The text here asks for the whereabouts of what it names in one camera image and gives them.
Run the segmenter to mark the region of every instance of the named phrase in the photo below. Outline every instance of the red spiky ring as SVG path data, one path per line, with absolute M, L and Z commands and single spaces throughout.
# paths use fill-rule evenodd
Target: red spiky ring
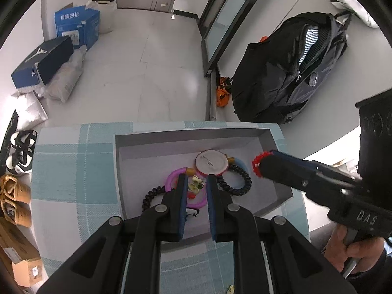
M 254 158 L 254 160 L 252 161 L 252 168 L 253 168 L 253 172 L 255 173 L 256 176 L 258 176 L 259 178 L 262 178 L 262 174 L 260 173 L 260 169 L 259 169 L 259 165 L 260 165 L 260 161 L 261 159 L 263 159 L 264 157 L 267 156 L 272 156 L 273 153 L 269 152 L 269 151 L 264 151 L 262 154 L 256 156 Z

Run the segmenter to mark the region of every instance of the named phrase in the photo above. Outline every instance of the black and white sandal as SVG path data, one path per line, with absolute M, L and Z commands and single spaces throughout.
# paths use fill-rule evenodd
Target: black and white sandal
M 20 130 L 11 136 L 11 146 L 16 150 L 32 148 L 34 149 L 38 133 L 35 130 Z
M 31 148 L 15 151 L 5 162 L 8 171 L 13 175 L 31 173 L 33 154 L 34 152 Z

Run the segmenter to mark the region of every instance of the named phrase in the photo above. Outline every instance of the white label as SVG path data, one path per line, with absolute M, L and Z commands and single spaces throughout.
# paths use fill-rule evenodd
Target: white label
M 32 269 L 33 271 L 33 276 L 36 277 L 39 273 L 38 273 L 38 267 L 33 267 Z
M 4 248 L 3 250 L 8 255 L 9 259 L 15 264 L 22 262 L 22 259 L 14 248 Z
M 63 36 L 71 36 L 72 44 L 73 45 L 79 45 L 79 31 L 65 31 L 63 32 Z

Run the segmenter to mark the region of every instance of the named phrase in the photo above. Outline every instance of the black coiled hair tie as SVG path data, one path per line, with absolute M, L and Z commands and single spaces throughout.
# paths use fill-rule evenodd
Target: black coiled hair tie
M 243 196 L 244 194 L 248 193 L 250 188 L 252 187 L 252 180 L 250 178 L 250 175 L 245 170 L 243 170 L 241 167 L 234 165 L 234 164 L 230 164 L 228 170 L 238 173 L 245 180 L 245 184 L 242 188 L 235 189 L 235 188 L 230 187 L 226 183 L 226 181 L 223 179 L 222 175 L 217 175 L 216 182 L 223 189 L 223 191 L 230 193 L 232 196 Z
M 142 205 L 143 211 L 146 211 L 147 209 L 150 208 L 151 201 L 154 199 L 154 197 L 156 197 L 158 194 L 164 194 L 164 193 L 165 193 L 165 186 L 162 187 L 158 186 L 156 188 L 152 188 L 152 190 L 150 190 L 143 199 L 143 205 Z

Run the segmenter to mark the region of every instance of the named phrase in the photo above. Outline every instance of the person's sleeve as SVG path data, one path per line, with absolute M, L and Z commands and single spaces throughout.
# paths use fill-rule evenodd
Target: person's sleeve
M 384 250 L 369 271 L 350 275 L 347 280 L 355 287 L 358 294 L 392 293 L 392 257 L 387 256 Z

